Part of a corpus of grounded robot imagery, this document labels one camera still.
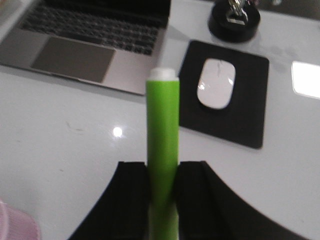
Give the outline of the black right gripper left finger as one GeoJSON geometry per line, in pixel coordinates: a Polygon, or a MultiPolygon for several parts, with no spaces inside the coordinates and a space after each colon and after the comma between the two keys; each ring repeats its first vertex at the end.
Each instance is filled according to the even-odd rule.
{"type": "Polygon", "coordinates": [[[71,240],[143,240],[148,229],[149,176],[144,162],[123,162],[71,240]]]}

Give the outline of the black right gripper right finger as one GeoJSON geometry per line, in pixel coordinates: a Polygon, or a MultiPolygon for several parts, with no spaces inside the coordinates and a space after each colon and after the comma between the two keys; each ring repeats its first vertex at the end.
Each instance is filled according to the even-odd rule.
{"type": "Polygon", "coordinates": [[[301,240],[232,191],[205,161],[182,161],[174,182],[181,240],[301,240]]]}

